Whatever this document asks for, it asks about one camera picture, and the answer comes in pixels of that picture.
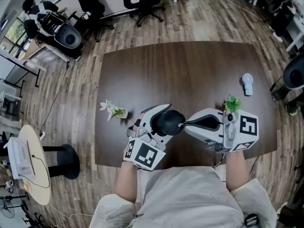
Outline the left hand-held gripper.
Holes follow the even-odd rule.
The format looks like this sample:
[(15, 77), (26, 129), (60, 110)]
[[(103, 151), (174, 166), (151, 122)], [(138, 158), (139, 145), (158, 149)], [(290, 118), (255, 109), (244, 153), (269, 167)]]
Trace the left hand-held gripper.
[(144, 113), (142, 119), (137, 119), (134, 125), (128, 128), (129, 142), (124, 151), (123, 161), (146, 171), (155, 170), (166, 155), (164, 152), (166, 144), (173, 137), (158, 135), (160, 130), (156, 126), (156, 121), (159, 115), (168, 111), (170, 107), (171, 104), (160, 104), (142, 111)]

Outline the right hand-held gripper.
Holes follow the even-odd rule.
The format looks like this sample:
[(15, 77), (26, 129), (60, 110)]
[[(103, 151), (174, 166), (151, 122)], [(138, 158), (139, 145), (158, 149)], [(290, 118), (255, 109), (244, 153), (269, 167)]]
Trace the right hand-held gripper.
[(258, 117), (242, 110), (222, 112), (206, 108), (196, 112), (187, 122), (197, 125), (218, 125), (216, 129), (195, 125), (184, 127), (188, 135), (208, 143), (207, 148), (216, 153), (247, 150), (259, 139)]

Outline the black pouch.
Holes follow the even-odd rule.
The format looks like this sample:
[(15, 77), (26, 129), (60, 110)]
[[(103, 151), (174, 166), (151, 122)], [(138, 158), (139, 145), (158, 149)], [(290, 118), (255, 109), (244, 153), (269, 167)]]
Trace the black pouch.
[(161, 136), (175, 136), (182, 131), (183, 123), (185, 123), (183, 114), (175, 110), (168, 110), (155, 118), (153, 130)]

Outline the person's right forearm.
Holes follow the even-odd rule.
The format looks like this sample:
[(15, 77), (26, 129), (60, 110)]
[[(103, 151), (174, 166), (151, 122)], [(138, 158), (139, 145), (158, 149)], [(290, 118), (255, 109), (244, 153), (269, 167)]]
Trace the person's right forearm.
[(232, 192), (250, 181), (249, 172), (242, 151), (226, 155), (226, 186)]

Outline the person's left forearm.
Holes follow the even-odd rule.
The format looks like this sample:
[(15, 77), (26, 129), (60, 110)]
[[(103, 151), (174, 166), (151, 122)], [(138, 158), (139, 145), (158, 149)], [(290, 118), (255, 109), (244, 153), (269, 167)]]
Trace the person's left forearm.
[(129, 162), (122, 162), (115, 186), (115, 194), (135, 203), (137, 198), (137, 168)]

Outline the green potted plant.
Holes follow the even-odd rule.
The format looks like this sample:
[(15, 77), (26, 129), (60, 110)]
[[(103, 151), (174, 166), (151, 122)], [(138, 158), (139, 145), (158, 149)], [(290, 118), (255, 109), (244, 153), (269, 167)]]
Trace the green potted plant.
[(235, 113), (242, 107), (242, 101), (234, 95), (230, 95), (224, 102), (225, 110)]

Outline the white flower potted plant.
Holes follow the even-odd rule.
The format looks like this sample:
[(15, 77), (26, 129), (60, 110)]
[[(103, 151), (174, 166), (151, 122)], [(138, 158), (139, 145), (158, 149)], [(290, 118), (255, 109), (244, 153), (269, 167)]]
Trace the white flower potted plant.
[(112, 101), (108, 101), (106, 99), (105, 102), (100, 103), (101, 108), (100, 111), (107, 110), (108, 118), (107, 120), (110, 121), (114, 117), (118, 117), (121, 119), (126, 119), (128, 116), (128, 110), (119, 106), (115, 106)]

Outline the small white handheld fan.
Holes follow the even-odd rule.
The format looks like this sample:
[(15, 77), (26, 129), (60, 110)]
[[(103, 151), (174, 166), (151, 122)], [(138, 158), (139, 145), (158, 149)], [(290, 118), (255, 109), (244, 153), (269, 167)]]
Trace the small white handheld fan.
[(244, 93), (246, 96), (253, 95), (253, 77), (249, 73), (245, 73), (241, 79), (240, 82), (244, 88)]

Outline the person's beige shirt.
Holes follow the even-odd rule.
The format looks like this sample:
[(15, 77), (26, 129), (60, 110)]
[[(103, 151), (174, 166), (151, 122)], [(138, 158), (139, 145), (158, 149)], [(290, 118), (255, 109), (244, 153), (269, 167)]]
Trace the person's beige shirt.
[(211, 167), (137, 172), (137, 202), (102, 197), (89, 228), (276, 228), (276, 211), (257, 179), (229, 191)]

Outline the small wooden desk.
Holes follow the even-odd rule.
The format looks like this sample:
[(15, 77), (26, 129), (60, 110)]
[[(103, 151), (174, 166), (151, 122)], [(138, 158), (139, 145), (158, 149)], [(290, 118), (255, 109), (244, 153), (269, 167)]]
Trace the small wooden desk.
[(32, 40), (24, 57), (23, 60), (31, 59), (40, 51), (52, 52), (53, 54), (59, 56), (65, 62), (69, 61), (69, 57), (63, 54), (61, 51), (57, 50), (55, 47), (52, 47), (45, 43), (38, 43), (35, 40)]

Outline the white box device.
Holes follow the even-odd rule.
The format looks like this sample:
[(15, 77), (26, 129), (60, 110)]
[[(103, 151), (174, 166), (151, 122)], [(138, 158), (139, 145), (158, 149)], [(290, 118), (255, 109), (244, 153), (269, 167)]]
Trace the white box device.
[(22, 179), (23, 177), (33, 178), (35, 176), (26, 140), (10, 137), (4, 148), (8, 150), (10, 167), (14, 179)]

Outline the black standing fan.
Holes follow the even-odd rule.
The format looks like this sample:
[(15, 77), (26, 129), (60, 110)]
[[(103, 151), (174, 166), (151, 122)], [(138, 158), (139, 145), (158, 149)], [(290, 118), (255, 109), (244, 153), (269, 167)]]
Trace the black standing fan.
[[(24, 212), (28, 211), (28, 206), (26, 202), (23, 200), (23, 198), (26, 198), (29, 200), (29, 196), (27, 193), (21, 196), (0, 196), (0, 213), (5, 216), (6, 218), (14, 218), (15, 217), (15, 208), (21, 208)], [(11, 201), (13, 199), (22, 199), (21, 204), (17, 206), (13, 206)]]

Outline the round beige pedestal table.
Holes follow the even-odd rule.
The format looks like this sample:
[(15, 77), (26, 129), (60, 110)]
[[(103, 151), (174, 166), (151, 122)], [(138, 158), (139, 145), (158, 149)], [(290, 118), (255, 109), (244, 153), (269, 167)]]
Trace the round beige pedestal table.
[[(30, 125), (25, 125), (19, 132), (19, 138), (26, 140), (35, 176), (23, 177), (31, 186), (31, 197), (40, 205), (47, 205), (51, 199), (51, 178), (65, 176), (74, 180), (80, 174), (80, 161), (75, 149), (69, 144), (44, 146)], [(48, 166), (45, 152), (57, 153), (57, 165)]]

